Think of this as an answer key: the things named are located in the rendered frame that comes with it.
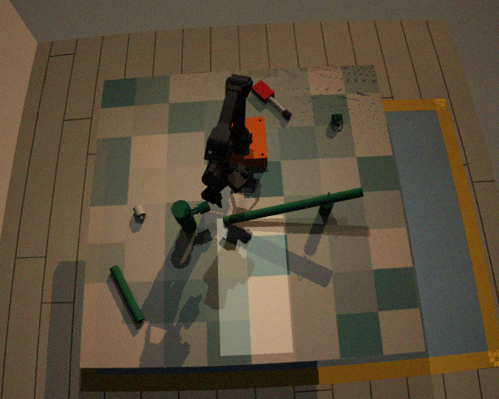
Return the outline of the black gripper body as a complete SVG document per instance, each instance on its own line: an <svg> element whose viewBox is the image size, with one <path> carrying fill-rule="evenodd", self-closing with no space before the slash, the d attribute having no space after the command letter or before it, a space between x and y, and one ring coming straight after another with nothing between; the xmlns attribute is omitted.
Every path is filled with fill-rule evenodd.
<svg viewBox="0 0 499 399"><path fill-rule="evenodd" d="M228 185L224 185L222 180L223 178L225 177L225 174L226 173L230 173L231 172L231 169L235 167L235 170L237 172L242 172L244 170L247 170L247 167L245 165L242 165L238 162L234 162L227 170L225 170L224 174L222 175L222 178L220 180L220 183L217 187L215 188L210 188L210 187L207 187L204 191L201 192L201 197L203 200L206 200L212 204L216 204L220 199L221 199L221 191L224 187L227 187Z"/></svg>

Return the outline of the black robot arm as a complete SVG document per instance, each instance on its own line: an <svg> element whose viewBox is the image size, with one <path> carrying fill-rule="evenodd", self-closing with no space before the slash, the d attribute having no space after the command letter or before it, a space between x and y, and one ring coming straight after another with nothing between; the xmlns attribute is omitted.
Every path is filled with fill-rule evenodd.
<svg viewBox="0 0 499 399"><path fill-rule="evenodd" d="M231 75L225 80L225 99L217 126L206 141L204 160L209 163L202 175L204 185L215 188L219 185L225 170L230 167L234 154L249 154L252 133L245 126L245 103L253 87L250 76ZM233 123L233 127L231 128ZM212 151L208 154L208 152ZM225 174L222 182L238 193L249 181L246 170L237 172L235 167Z"/></svg>

